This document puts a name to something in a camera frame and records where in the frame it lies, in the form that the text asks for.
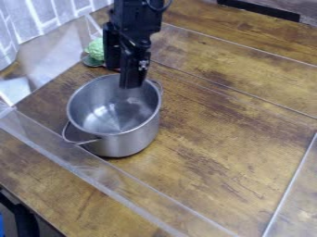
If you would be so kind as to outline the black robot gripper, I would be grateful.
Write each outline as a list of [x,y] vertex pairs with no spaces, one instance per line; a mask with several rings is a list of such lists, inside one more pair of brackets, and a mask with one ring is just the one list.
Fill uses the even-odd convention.
[[151,53],[134,44],[150,43],[151,35],[160,31],[163,11],[164,0],[114,0],[103,25],[104,61],[110,70],[120,70],[124,89],[140,87],[146,78]]

